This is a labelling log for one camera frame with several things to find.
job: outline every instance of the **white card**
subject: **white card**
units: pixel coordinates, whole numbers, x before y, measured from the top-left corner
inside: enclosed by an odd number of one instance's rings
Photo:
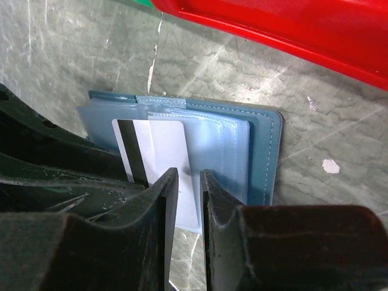
[[[183,124],[179,121],[117,119],[112,124],[129,181],[144,180],[145,172],[151,186],[169,168],[178,169],[176,226],[197,229],[199,225]]]

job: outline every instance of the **green object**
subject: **green object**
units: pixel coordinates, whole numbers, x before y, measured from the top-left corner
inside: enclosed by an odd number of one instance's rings
[[[151,0],[134,0],[134,1],[148,7],[153,7]]]

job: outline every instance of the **scratched surface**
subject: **scratched surface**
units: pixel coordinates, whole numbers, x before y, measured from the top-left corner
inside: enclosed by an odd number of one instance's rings
[[[364,205],[388,225],[386,92],[121,1],[0,1],[0,81],[83,136],[75,108],[90,89],[276,107],[285,125],[274,203]],[[176,231],[170,277],[180,290],[205,289],[202,246]]]

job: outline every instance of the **blue leather wallet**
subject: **blue leather wallet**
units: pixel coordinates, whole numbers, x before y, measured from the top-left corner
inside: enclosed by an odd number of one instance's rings
[[[114,102],[116,106],[119,105],[117,103],[119,102],[120,106],[123,107],[130,104],[160,105],[215,113],[248,121],[250,144],[247,203],[248,205],[271,205],[283,125],[283,118],[279,112],[219,101],[139,96],[101,91],[90,91],[89,97],[100,100],[95,100],[93,105],[104,106],[104,103],[107,105],[103,101]]]

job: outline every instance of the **red plastic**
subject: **red plastic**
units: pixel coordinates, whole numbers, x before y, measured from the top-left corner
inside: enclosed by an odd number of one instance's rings
[[[249,38],[388,90],[388,0],[152,0],[171,15]]]

